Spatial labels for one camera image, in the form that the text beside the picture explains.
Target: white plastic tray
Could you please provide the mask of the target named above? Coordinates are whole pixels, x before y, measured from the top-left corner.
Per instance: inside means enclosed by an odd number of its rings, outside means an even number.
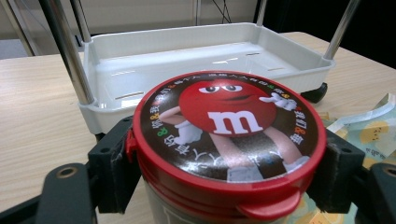
[[[95,102],[80,108],[91,133],[107,133],[170,77],[239,71],[303,92],[320,87],[334,66],[334,60],[253,23],[98,35],[85,43],[83,62]]]

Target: wooden table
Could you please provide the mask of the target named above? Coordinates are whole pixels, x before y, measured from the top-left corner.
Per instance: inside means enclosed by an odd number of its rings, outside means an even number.
[[[286,37],[324,53],[328,43],[303,33]],[[396,70],[345,49],[326,78],[318,112],[339,118],[371,110],[396,92]],[[40,194],[46,174],[87,161],[96,144],[77,105],[60,55],[0,61],[0,211]],[[99,223],[152,223],[142,181],[125,215],[99,214]]]

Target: plastic wrapper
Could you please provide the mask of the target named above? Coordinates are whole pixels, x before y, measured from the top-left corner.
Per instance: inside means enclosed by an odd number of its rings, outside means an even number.
[[[389,93],[373,110],[340,118],[328,129],[366,153],[366,168],[376,162],[394,161],[396,95]]]

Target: red lid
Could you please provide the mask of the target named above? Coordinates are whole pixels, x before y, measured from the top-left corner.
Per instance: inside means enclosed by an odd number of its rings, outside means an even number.
[[[298,93],[263,77],[197,72],[158,85],[134,112],[146,180],[205,213],[263,220],[291,213],[325,150]]]

